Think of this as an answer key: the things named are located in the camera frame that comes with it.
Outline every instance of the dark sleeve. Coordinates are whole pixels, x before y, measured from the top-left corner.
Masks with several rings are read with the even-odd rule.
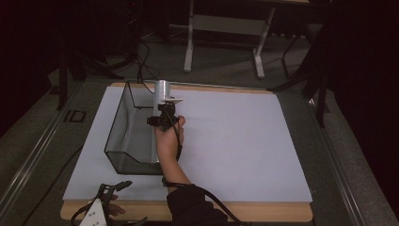
[[[181,187],[167,196],[168,207],[172,214],[172,226],[211,226],[227,225],[227,216],[214,209],[211,202],[205,200],[201,188],[190,185]]]

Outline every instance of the gray carpet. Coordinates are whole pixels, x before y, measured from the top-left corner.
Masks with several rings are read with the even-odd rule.
[[[157,76],[158,79],[171,82],[256,89],[273,87],[287,80],[279,61],[289,44],[284,37],[273,36],[266,40],[262,54],[266,74],[264,80],[256,77],[251,59],[251,48],[257,44],[257,39],[225,34],[219,34],[216,39],[213,34],[198,33],[195,37],[192,72],[184,73],[185,39],[183,32],[173,36],[168,43],[144,40],[150,49],[146,61],[150,67],[143,67],[143,77]],[[305,40],[297,42],[287,56],[290,73],[295,71],[308,48]],[[146,54],[146,47],[140,45],[141,57],[144,58]],[[137,70],[135,64],[116,73],[126,79],[134,79]],[[6,153],[0,157],[2,194],[5,194],[25,159],[36,150],[42,150],[40,161],[24,189],[15,195],[15,203],[2,210],[6,217],[0,222],[1,225],[22,225],[38,203],[39,208],[26,225],[70,225],[67,220],[60,218],[59,211],[78,157],[78,154],[74,154],[86,140],[105,88],[115,82],[90,69],[88,71],[90,75],[85,82],[70,83],[70,101],[63,110],[56,111],[57,96],[46,94],[1,138],[0,152]],[[333,93],[328,93],[326,129],[321,129],[316,124],[313,109],[298,94],[302,87],[303,84],[299,84],[285,90],[279,94],[279,99],[313,196],[311,209],[314,222],[259,225],[399,225],[336,106]],[[83,122],[64,121],[69,110],[85,111],[87,115]],[[40,140],[43,134],[48,139]],[[71,162],[58,175],[72,156]],[[334,161],[339,163],[338,171],[342,171],[343,177],[335,173],[334,166],[337,165],[332,164]],[[50,193],[41,201],[54,181],[56,183]],[[342,183],[347,190],[343,191],[340,186]],[[353,194],[356,208],[359,209],[359,216],[355,218],[349,213],[348,203],[343,197],[347,194]]]

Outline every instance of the forearm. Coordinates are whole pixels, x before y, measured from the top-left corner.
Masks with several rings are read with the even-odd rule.
[[[162,172],[164,173],[165,179],[171,183],[186,184],[190,185],[191,182],[185,175],[182,168],[176,159],[160,159]],[[174,191],[176,187],[168,187],[168,193]]]

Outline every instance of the table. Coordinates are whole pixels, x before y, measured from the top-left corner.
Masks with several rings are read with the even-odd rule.
[[[270,25],[272,23],[276,7],[283,6],[284,4],[294,4],[294,5],[310,4],[308,0],[254,0],[246,2],[270,5],[271,9],[269,9],[269,11],[267,12],[267,18],[265,20],[249,20],[249,19],[227,18],[220,16],[200,15],[194,12],[194,0],[190,1],[190,14],[188,20],[188,43],[184,59],[184,71],[186,73],[191,72],[191,64],[192,64],[193,51],[194,51],[193,31],[207,30],[207,31],[218,31],[218,32],[259,36],[260,37],[259,44],[256,48],[253,49],[252,54],[258,78],[263,79],[264,70],[261,59],[261,52]]]
[[[243,93],[243,94],[259,94],[259,95],[267,95],[270,94],[270,92],[264,91],[264,90],[250,90],[250,89],[221,89],[221,88],[204,88],[204,87],[175,87],[172,86],[172,90],[174,89],[178,89],[178,90],[202,90],[202,91],[208,91],[208,92],[220,92],[224,95],[224,93],[226,92],[231,92],[231,93]],[[111,97],[110,95],[105,95],[103,102],[105,100],[105,98]],[[102,136],[106,135],[107,131],[105,130],[99,130],[98,127],[98,121],[103,121],[104,118],[102,118],[102,116],[99,116],[99,114],[105,114],[106,116],[112,116],[115,115],[115,111],[113,111],[113,108],[115,109],[115,107],[112,106],[104,106],[102,102],[102,105],[99,108],[99,113],[96,116],[96,119],[92,125],[92,129],[90,130],[90,133],[88,135],[88,140],[93,139],[94,137],[97,137],[98,140],[96,140],[96,142],[94,143],[89,143],[87,141],[87,143],[85,144],[85,147],[81,153],[81,156],[79,158],[79,161],[81,159],[88,159],[89,156],[89,160],[92,160],[93,158],[101,158],[101,160],[94,160],[98,165],[101,165],[100,168],[98,168],[95,165],[90,165],[90,168],[87,168],[87,170],[92,170],[93,168],[97,168],[95,171],[97,172],[97,177],[106,177],[108,173],[110,173],[110,171],[113,171],[112,168],[107,167],[106,165],[109,166],[109,162],[107,162],[106,158],[104,157],[104,153],[102,153],[102,155],[92,155],[93,152],[90,152],[88,150],[101,150],[101,147],[103,145],[104,148],[104,138]],[[111,104],[113,104],[114,106],[118,104],[118,102],[111,102]],[[184,162],[187,160],[185,158],[187,158],[188,154],[185,153],[183,154],[182,158],[181,158],[181,164],[182,167],[187,167],[184,165]],[[298,164],[298,162],[295,161],[295,159],[292,159],[293,161],[290,162],[290,165],[295,166],[295,164]],[[79,168],[82,165],[82,161],[77,163],[76,168],[75,168],[75,172],[72,175],[70,184],[67,188],[66,194],[64,196],[64,205],[61,209],[61,216],[64,219],[69,219],[71,218],[71,216],[76,212],[76,210],[82,206],[84,206],[87,201],[88,201],[88,197],[91,194],[90,192],[88,193],[88,196],[86,196],[86,199],[82,198],[85,196],[80,196],[80,195],[71,195],[73,192],[71,192],[71,190],[73,190],[74,188],[70,188],[70,185],[73,181],[77,181],[76,178],[79,178],[79,174],[84,174],[86,173],[86,171],[76,171],[77,168]],[[118,183],[120,180],[124,180],[126,177],[122,176],[122,175],[117,175],[115,172],[113,172],[114,176],[112,176],[111,178],[107,178],[107,181],[111,181],[108,184],[112,185],[112,183],[115,182]],[[200,181],[200,178],[197,177],[196,175],[192,175],[194,177],[195,180]],[[149,218],[149,220],[170,220],[170,213],[168,211],[168,207],[165,201],[165,196],[166,196],[166,190],[160,186],[160,178],[157,177],[140,177],[137,176],[135,177],[136,181],[134,181],[134,183],[136,184],[141,184],[141,185],[147,185],[147,184],[154,184],[154,185],[158,185],[156,186],[156,188],[152,188],[152,189],[158,189],[157,190],[157,194],[153,194],[153,196],[159,196],[159,197],[164,197],[163,201],[157,201],[157,200],[124,200],[123,199],[123,195],[121,195],[121,200],[120,201],[116,201],[115,203],[119,204],[120,206],[122,206],[123,208],[125,208],[127,210],[127,214],[125,215],[121,215],[119,216],[117,219],[120,220],[134,220],[134,219],[141,219],[144,216],[147,216]],[[92,178],[81,178],[82,180],[92,180]],[[288,183],[294,183],[294,188],[295,190],[305,190],[305,193],[307,194],[308,191],[306,191],[308,188],[307,187],[303,187],[301,188],[301,185],[303,184],[303,180],[304,178],[301,178],[302,180],[300,180],[301,182],[300,185],[299,184],[295,184],[295,179],[293,179],[293,181],[289,181]],[[95,192],[97,191],[96,189],[98,189],[99,185],[89,185],[91,188],[85,188],[85,181],[80,181],[79,182],[79,189],[78,192],[82,192],[85,193],[85,190],[88,190],[92,192],[92,195],[95,194]],[[148,195],[147,193],[145,194],[138,194],[137,196],[141,197],[145,197],[146,195]],[[310,221],[312,219],[312,212],[311,212],[311,208],[310,208],[310,202],[309,202],[310,198],[309,197],[305,197],[304,200],[302,202],[255,202],[254,200],[252,201],[248,201],[248,202],[225,202],[225,204],[228,206],[228,208],[230,208],[233,213],[239,217],[241,220],[243,221],[301,221],[301,222],[305,222],[305,221]]]

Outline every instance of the desk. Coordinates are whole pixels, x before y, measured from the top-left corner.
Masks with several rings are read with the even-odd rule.
[[[264,71],[261,59],[261,52],[270,25],[272,23],[276,7],[278,5],[284,5],[284,4],[294,4],[294,5],[309,4],[308,0],[253,0],[245,2],[270,5],[271,9],[269,9],[269,11],[266,12],[267,18],[265,20],[248,20],[248,19],[227,18],[219,16],[199,15],[194,12],[194,0],[190,1],[190,14],[188,21],[188,43],[184,60],[184,71],[186,73],[191,72],[193,47],[194,47],[193,31],[207,30],[207,31],[218,31],[218,32],[259,36],[260,37],[259,44],[256,48],[253,49],[253,58],[258,78],[263,79]]]
[[[226,92],[240,92],[240,94],[244,95],[245,98],[250,97],[249,94],[254,94],[255,97],[257,98],[264,98],[265,95],[269,95],[270,92],[267,91],[259,91],[259,90],[246,90],[246,89],[215,89],[215,88],[199,88],[199,87],[173,87],[172,90],[180,90],[181,92],[186,91],[186,90],[201,90],[201,91],[206,91],[201,94],[201,96],[205,96],[205,98],[208,98],[206,95],[213,95],[215,97],[215,93],[219,92],[221,93],[221,96],[226,95]],[[112,98],[118,98],[118,91],[119,89],[111,89],[115,91],[115,95],[111,95],[110,92],[106,92],[105,96],[102,101],[102,105],[100,105],[98,114],[96,116],[96,119],[94,120],[94,123],[92,125],[92,128],[90,130],[90,133],[88,135],[87,143],[85,144],[85,147],[81,153],[81,156],[79,158],[79,161],[76,165],[75,171],[72,175],[72,178],[70,180],[70,184],[67,187],[67,191],[64,195],[64,205],[61,209],[61,216],[65,219],[71,218],[72,214],[76,212],[78,208],[81,206],[85,205],[85,203],[88,201],[88,199],[95,194],[98,189],[99,184],[98,181],[107,181],[107,184],[113,185],[116,184],[120,181],[126,180],[126,179],[132,179],[134,182],[134,186],[136,188],[132,189],[126,189],[130,190],[126,193],[119,194],[120,195],[120,201],[117,201],[116,203],[122,206],[127,210],[127,214],[122,215],[118,217],[120,220],[125,220],[125,219],[140,219],[143,218],[144,216],[147,216],[149,220],[170,220],[170,213],[168,211],[168,207],[166,204],[166,195],[167,192],[166,190],[161,187],[160,185],[160,176],[126,176],[126,175],[117,175],[116,172],[112,169],[112,166],[110,166],[110,163],[105,157],[104,154],[104,140],[106,140],[107,133],[109,133],[109,125],[108,125],[108,131],[106,129],[99,129],[99,121],[101,121],[104,124],[112,124],[113,117],[112,115],[115,115],[115,106],[118,105],[118,101],[113,101]],[[234,100],[237,100],[237,103],[240,103],[237,98],[238,95],[234,95]],[[109,102],[111,105],[104,105],[105,102]],[[278,112],[281,111],[281,109],[269,109],[269,112],[273,112],[274,110],[277,110]],[[256,109],[256,111],[250,111],[253,112],[254,114],[259,116],[262,116],[264,114],[264,111],[260,109]],[[271,126],[269,124],[269,131],[271,128],[274,130],[272,131],[273,133],[271,134],[278,134],[280,136],[280,133],[278,133],[279,125],[274,125]],[[189,127],[187,124],[184,126],[185,132],[189,132],[191,130],[191,135],[195,135],[194,133],[196,131],[193,131],[192,128]],[[233,182],[238,182],[239,185],[234,185],[230,186],[230,189],[223,187],[222,191],[223,193],[231,193],[233,194],[233,197],[228,196],[228,195],[221,195],[220,193],[215,193],[217,197],[219,197],[222,201],[227,200],[225,204],[233,211],[233,213],[239,217],[241,220],[244,221],[310,221],[312,218],[312,213],[311,213],[311,208],[310,208],[310,202],[311,202],[311,196],[310,196],[310,191],[307,186],[306,180],[304,178],[304,175],[302,173],[302,169],[300,167],[300,164],[297,160],[297,156],[295,154],[295,151],[292,153],[293,146],[292,143],[290,142],[282,142],[282,143],[277,143],[277,145],[282,145],[284,147],[288,148],[278,148],[276,149],[270,148],[267,150],[264,147],[263,139],[260,140],[261,143],[263,144],[263,148],[259,150],[256,153],[252,153],[250,148],[245,149],[247,153],[252,153],[252,154],[276,154],[280,155],[282,154],[281,157],[284,157],[282,160],[287,161],[289,164],[269,164],[270,162],[267,162],[267,159],[264,159],[264,155],[258,156],[255,160],[258,160],[258,162],[262,163],[263,167],[271,167],[271,165],[277,167],[274,171],[273,170],[263,170],[263,169],[254,169],[250,164],[246,164],[245,166],[240,166],[240,165],[233,165],[236,168],[240,168],[240,170],[246,171],[246,170],[255,170],[254,175],[261,175],[263,177],[263,180],[257,180],[253,181],[252,183],[248,183],[246,180],[247,178],[240,178],[240,180],[235,179],[237,175],[234,173],[229,173],[229,174],[223,174],[224,178],[226,178],[226,181],[223,181],[223,183],[209,183],[209,180],[212,181],[212,179],[215,179],[212,176],[210,176],[206,170],[201,170],[200,174],[198,174],[197,169],[190,169],[190,166],[193,165],[192,161],[196,161],[196,159],[204,159],[203,156],[201,155],[201,152],[195,152],[193,151],[191,154],[195,153],[197,154],[198,158],[188,158],[190,152],[189,150],[194,150],[196,143],[195,141],[190,142],[189,140],[185,143],[185,148],[187,151],[182,154],[182,157],[180,159],[182,168],[187,172],[187,175],[193,179],[193,182],[197,183],[198,185],[204,185],[204,187],[208,188],[210,187],[211,191],[217,190],[218,186],[223,186],[223,184],[228,184],[233,181]],[[228,162],[223,162],[222,166],[225,166],[226,164],[229,165],[231,163],[231,157],[234,157],[232,154],[226,154],[226,159]],[[240,161],[243,161],[245,163],[248,162],[249,159],[251,159],[252,156],[248,157],[248,154],[243,152],[240,153],[234,153],[234,155],[241,156],[243,159],[239,159]],[[84,164],[86,164],[86,169],[81,170],[82,166],[84,167]],[[218,175],[220,170],[223,170],[221,168],[218,168],[218,166],[214,166],[215,169],[210,169],[214,170],[214,174]],[[228,166],[229,171],[234,171],[234,169],[231,168],[231,166]],[[88,174],[88,177],[82,177],[82,174],[87,174],[88,171],[94,171],[92,174]],[[240,189],[231,189],[231,187],[240,187]],[[247,189],[247,187],[250,187],[250,191],[255,191],[253,192],[256,194],[256,197],[254,198],[253,194],[248,194],[250,192],[247,192],[246,194],[242,194],[243,190]]]

